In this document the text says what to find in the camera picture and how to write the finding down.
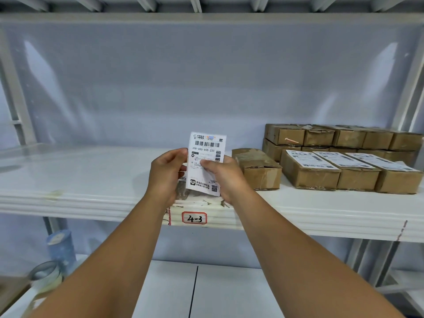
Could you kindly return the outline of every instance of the white shipping label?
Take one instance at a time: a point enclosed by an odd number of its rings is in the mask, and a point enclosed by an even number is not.
[[[302,152],[299,150],[287,150],[287,153],[293,157],[304,168],[322,168],[325,170],[338,170],[336,166],[322,159],[312,152]]]
[[[374,168],[373,166],[363,163],[350,156],[346,156],[338,152],[314,152],[315,154],[324,157],[326,160],[336,164],[339,167],[360,167],[360,168]]]
[[[400,165],[381,157],[375,156],[373,154],[366,153],[347,153],[348,155],[353,156],[354,158],[360,159],[364,162],[370,163],[371,165],[383,168],[389,171],[404,171],[404,172],[419,172],[409,166]]]
[[[190,134],[187,160],[186,188],[214,196],[220,195],[220,187],[215,175],[206,171],[201,165],[202,159],[224,161],[225,135],[209,135],[204,133]]]

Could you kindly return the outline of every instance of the blue roll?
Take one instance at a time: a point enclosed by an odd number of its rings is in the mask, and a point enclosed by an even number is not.
[[[76,263],[71,231],[57,231],[47,237],[46,243],[51,260],[57,261],[61,272],[68,276]]]

